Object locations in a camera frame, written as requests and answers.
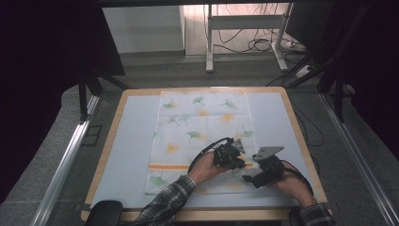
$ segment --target white wall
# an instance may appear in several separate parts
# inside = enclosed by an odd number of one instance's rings
[[[184,9],[103,8],[119,53],[184,49]]]

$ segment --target gray floor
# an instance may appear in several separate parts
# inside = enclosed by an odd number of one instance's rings
[[[264,86],[282,75],[276,60],[266,56],[219,56],[214,73],[205,72],[204,57],[181,54],[121,55],[126,77],[120,81],[131,87],[209,87]],[[80,219],[90,178],[94,174],[107,131],[118,105],[122,90],[101,80],[104,93],[93,115],[90,131],[101,128],[97,137],[88,133],[81,146],[69,177],[56,202],[48,225],[84,225]],[[375,201],[354,166],[337,129],[331,122],[315,85],[318,77],[288,93],[295,103],[302,131],[308,139],[312,156],[320,166],[319,176],[327,193],[333,217],[339,225],[386,225]],[[399,163],[373,131],[344,100],[345,125],[364,155],[375,177],[385,189],[395,209],[399,209]],[[29,225],[42,196],[56,171],[72,133],[79,122],[77,88],[67,90],[62,108],[47,138],[20,181],[0,206],[0,224]]]

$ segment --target table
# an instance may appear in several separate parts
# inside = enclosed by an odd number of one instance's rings
[[[214,53],[212,44],[213,30],[233,30],[233,29],[278,29],[276,41],[271,41],[273,53],[282,72],[287,72],[288,67],[279,49],[282,36],[288,22],[292,3],[288,4],[283,14],[273,15],[241,15],[241,16],[214,16],[212,15],[212,5],[208,6],[208,29],[207,29],[207,49],[206,49],[206,72],[214,70]]]
[[[123,95],[120,99],[120,103],[115,114],[114,120],[111,125],[110,132],[108,134],[106,143],[104,145],[103,153],[100,158],[96,173],[94,175],[93,181],[90,186],[90,190],[88,192],[85,204],[90,205],[93,202],[95,192],[99,187],[101,179],[103,177],[105,166],[108,161],[108,158],[111,154],[112,146],[114,144],[118,128],[120,126],[120,121],[122,118],[122,114],[124,111],[125,104],[128,100],[129,96],[153,96],[159,95],[161,91],[199,91],[199,90],[240,90],[244,89],[246,93],[279,93],[285,109],[287,111],[287,115],[289,121],[293,127],[296,141],[299,145],[300,154],[303,156],[303,160],[305,162],[306,168],[309,171],[313,190],[317,194],[317,199],[321,203],[327,202],[327,197],[322,188],[320,180],[315,171],[314,165],[311,160],[311,156],[309,150],[305,144],[304,138],[302,137],[300,128],[298,126],[298,122],[295,118],[295,113],[288,99],[288,95],[283,88],[184,88],[184,89],[130,89],[123,92]],[[256,208],[251,209],[228,209],[228,208],[219,208],[217,210],[183,210],[178,215],[176,220],[178,221],[198,221],[198,220],[285,220],[288,219],[288,213],[290,211],[290,207],[279,207],[279,208],[271,208],[258,206]],[[81,213],[81,218],[86,220],[88,218],[89,211],[83,210]],[[139,214],[137,210],[127,210],[127,212],[122,213],[122,220],[133,220]]]

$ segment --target metal bar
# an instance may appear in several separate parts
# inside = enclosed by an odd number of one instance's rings
[[[345,124],[342,123],[340,119],[338,119],[338,117],[336,116],[333,109],[333,103],[331,102],[328,94],[320,93],[319,96],[322,99],[322,102],[326,107],[327,112],[331,117],[335,127],[337,128],[338,133],[340,134],[343,143],[346,146],[346,149],[349,151],[349,154],[352,157],[355,166],[358,168],[364,184],[366,184],[382,216],[386,220],[387,225],[399,225],[398,215],[396,214],[396,211],[393,208],[390,199],[386,195],[384,189],[381,187],[379,182],[376,180],[368,164],[364,160],[364,157],[361,154],[358,145],[350,135],[349,131],[346,129]]]
[[[334,97],[334,112],[335,115],[340,119],[341,122],[343,120],[343,72],[338,66],[337,70],[337,78],[335,81],[335,97]]]
[[[214,71],[214,45],[212,43],[212,5],[208,5],[208,46],[206,49],[206,72]]]
[[[213,17],[213,30],[278,29],[283,15],[237,15]]]
[[[276,60],[279,64],[279,69],[282,72],[287,72],[288,67],[287,67],[287,64],[285,63],[284,57],[282,56],[281,50],[279,49],[279,47],[281,46],[282,36],[284,35],[284,32],[285,32],[285,26],[287,25],[288,17],[290,16],[290,11],[291,11],[292,5],[293,5],[292,3],[288,4],[287,9],[285,9],[285,12],[282,15],[281,22],[279,25],[279,33],[276,38],[276,41],[272,41],[272,43],[271,43],[273,52],[276,56]]]
[[[88,118],[88,98],[86,96],[86,81],[84,72],[79,74],[79,105],[80,105],[80,124]]]
[[[319,81],[319,84],[317,85],[317,90],[321,92],[328,92],[329,89],[334,84],[334,81],[336,81],[334,73],[338,69],[336,69],[335,67],[339,67],[340,62],[342,61],[343,58],[344,51],[347,49],[348,44],[353,39],[353,36],[355,35],[355,32],[358,30],[358,27],[361,24],[370,5],[371,5],[370,3],[367,3],[366,5],[363,5],[363,3],[359,3],[359,7],[356,9],[354,18],[351,20],[349,27],[345,30],[345,33],[340,38],[338,46],[334,50],[332,56],[332,59],[334,60],[332,65],[333,69],[323,74],[323,76]]]
[[[92,96],[88,102],[88,119],[81,124],[78,124],[72,139],[67,147],[67,150],[62,157],[56,173],[49,184],[43,199],[41,200],[40,206],[31,222],[31,226],[44,226],[49,219],[54,205],[56,204],[56,199],[64,186],[65,180],[67,179],[68,173],[70,172],[73,160],[79,149],[79,146],[83,140],[83,136],[88,129],[88,124],[90,122],[92,113],[98,103],[99,98]]]
[[[123,90],[131,89],[131,87],[129,87],[129,85],[126,85],[126,84],[120,82],[118,79],[116,79],[113,76],[104,75],[104,76],[102,76],[102,78]]]

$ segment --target black cable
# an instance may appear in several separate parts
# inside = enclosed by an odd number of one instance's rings
[[[287,161],[285,161],[285,160],[280,160],[280,161],[281,161],[281,162],[284,162],[284,163],[287,163],[287,164],[289,164],[292,168],[294,168],[294,169],[290,169],[290,168],[284,167],[284,171],[290,172],[290,173],[292,173],[293,175],[299,177],[299,179],[303,182],[303,184],[305,184],[305,186],[308,188],[308,190],[310,191],[310,193],[311,193],[312,195],[314,195],[313,189],[311,188],[311,183],[309,183],[308,179],[306,179],[306,177],[305,177],[304,175],[302,175],[302,173],[301,173],[296,167],[294,167],[293,164],[291,164],[291,163],[289,163],[289,162],[287,162]]]
[[[303,53],[290,53],[290,54],[285,54],[285,55],[284,55],[284,60],[287,61],[287,62],[290,62],[290,63],[292,63],[292,64],[298,64],[298,63],[300,62],[300,60],[297,61],[297,62],[295,62],[295,61],[292,61],[291,59],[288,58],[288,56],[297,56],[297,55],[305,55],[305,54],[303,54]]]
[[[226,10],[229,12],[229,14],[231,15],[231,12],[229,11],[229,9],[227,8],[227,4],[226,4]]]
[[[299,114],[295,110],[294,110],[294,114],[298,118],[300,125],[302,125],[301,133],[302,133],[303,138],[305,139],[305,143],[309,144],[308,129],[306,128],[306,125],[305,125],[304,121],[302,120],[302,118],[300,118]]]
[[[309,141],[308,141],[307,144],[308,144],[309,146],[312,146],[312,147],[321,147],[321,146],[323,146],[323,144],[324,144],[324,142],[325,142],[325,137],[324,137],[322,131],[319,129],[319,127],[318,127],[311,119],[309,119],[309,117],[308,117],[305,113],[303,113],[303,111],[301,111],[301,110],[299,109],[299,107],[296,105],[295,101],[294,101],[292,98],[290,98],[290,102],[293,104],[294,108],[296,108],[296,110],[297,110],[299,113],[301,113],[301,115],[304,116],[304,117],[314,126],[314,128],[317,130],[317,132],[320,134],[321,141],[320,141],[319,144],[310,144]],[[304,130],[307,131],[305,123],[302,122],[302,124],[303,124],[303,127],[305,128]]]
[[[213,147],[215,147],[216,144],[231,139],[230,137],[224,137],[210,145],[208,145],[208,147],[206,147],[205,149],[203,149],[202,151],[199,152],[199,154],[197,154],[197,156],[194,158],[194,160],[191,162],[190,167],[188,168],[187,174],[194,168],[194,165],[196,165],[197,161],[203,157],[203,155],[208,152],[209,150],[211,150]]]
[[[255,14],[256,10],[257,10],[259,7],[261,7],[262,5],[263,5],[263,4],[258,5],[258,7],[255,8],[255,10],[254,10],[254,12],[253,12],[252,14]],[[206,39],[208,40],[208,33],[207,33],[207,29],[206,29],[205,14],[206,14],[206,13],[205,13],[205,5],[204,5],[204,6],[203,6],[203,24],[204,24],[205,37],[206,37]],[[239,30],[235,35],[233,35],[233,36],[232,36],[230,39],[228,39],[228,40],[223,40],[223,39],[221,38],[220,30],[218,30],[218,34],[219,34],[220,41],[221,41],[223,44],[226,44],[227,42],[233,40],[233,39],[234,39],[239,33],[241,33],[242,31],[243,31],[243,29]],[[228,48],[228,47],[226,47],[226,46],[224,46],[224,45],[219,45],[219,44],[213,44],[213,46],[215,46],[215,47],[220,47],[220,48],[224,48],[224,49],[227,49],[227,50],[229,50],[229,51],[231,51],[231,52],[234,52],[234,53],[237,53],[237,54],[244,54],[244,53],[249,52],[249,51],[267,52],[267,51],[270,50],[270,48],[271,48],[271,41],[272,41],[273,35],[271,35],[270,40],[268,40],[268,39],[256,39],[256,36],[257,36],[258,32],[259,32],[259,29],[258,29],[257,32],[255,33],[254,38],[248,42],[248,48],[247,48],[246,50],[242,50],[242,51],[233,50],[233,49],[231,49],[231,48]],[[258,47],[258,45],[259,45],[260,43],[268,43],[269,45],[268,45],[266,48],[262,49],[262,48]]]
[[[276,12],[277,12],[277,7],[278,7],[278,6],[279,6],[279,3],[276,4],[276,8],[275,8],[274,14],[276,14]]]
[[[219,15],[219,5],[216,5],[216,14]],[[243,29],[239,30],[235,35],[233,35],[231,38],[229,38],[228,40],[222,40],[222,36],[220,34],[220,30],[217,30],[217,32],[219,33],[219,39],[223,44],[226,44],[227,42],[233,40],[235,37],[237,37],[238,34],[241,33],[241,31],[243,31]]]
[[[261,8],[261,10],[262,10],[262,5],[263,5],[263,4],[258,4],[258,6],[255,8],[255,10],[253,10],[252,15],[255,14],[255,12],[256,12],[256,10],[257,10],[258,8]]]
[[[283,74],[282,76],[279,76],[279,77],[277,77],[277,78],[271,80],[271,81],[270,81],[269,83],[267,83],[265,86],[266,86],[266,87],[269,87],[272,83],[274,83],[275,81],[277,81],[277,80],[283,78],[285,75],[286,75],[286,74]]]
[[[286,80],[296,75],[296,73],[301,69],[302,66],[306,65],[312,58],[312,55],[305,55],[294,67],[286,74],[286,76],[282,79],[279,84],[281,87],[284,87],[284,83]]]

